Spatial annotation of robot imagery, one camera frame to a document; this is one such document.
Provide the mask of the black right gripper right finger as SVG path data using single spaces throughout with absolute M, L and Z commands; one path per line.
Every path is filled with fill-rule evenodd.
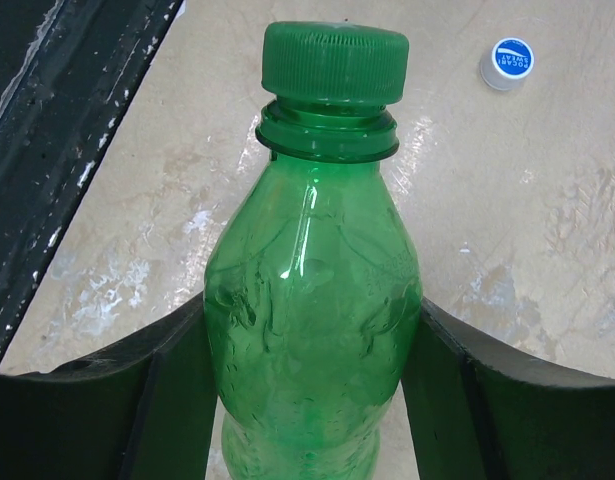
M 615 479 L 615 379 L 526 354 L 425 300 L 401 382 L 422 479 Z

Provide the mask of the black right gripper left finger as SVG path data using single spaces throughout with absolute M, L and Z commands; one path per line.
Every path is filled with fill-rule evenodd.
M 0 374 L 0 479 L 202 479 L 216 403 L 197 295 L 50 373 Z

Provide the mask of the green plastic bottle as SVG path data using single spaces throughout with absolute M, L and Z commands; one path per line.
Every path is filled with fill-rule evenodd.
M 269 161 L 204 278 L 223 458 L 234 479 L 369 479 L 422 301 L 380 172 L 395 123 L 277 98 L 256 136 Z

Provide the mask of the Pocari Sweat white cap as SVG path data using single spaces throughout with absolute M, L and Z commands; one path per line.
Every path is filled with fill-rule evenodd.
M 535 64 L 531 46 L 520 38 L 500 39 L 479 63 L 482 80 L 490 88 L 507 92 L 521 87 Z

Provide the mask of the green bottle cap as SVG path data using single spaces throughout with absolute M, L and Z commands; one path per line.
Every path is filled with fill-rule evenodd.
M 265 30 L 261 85 L 278 97 L 386 106 L 403 96 L 409 41 L 349 23 L 274 22 Z

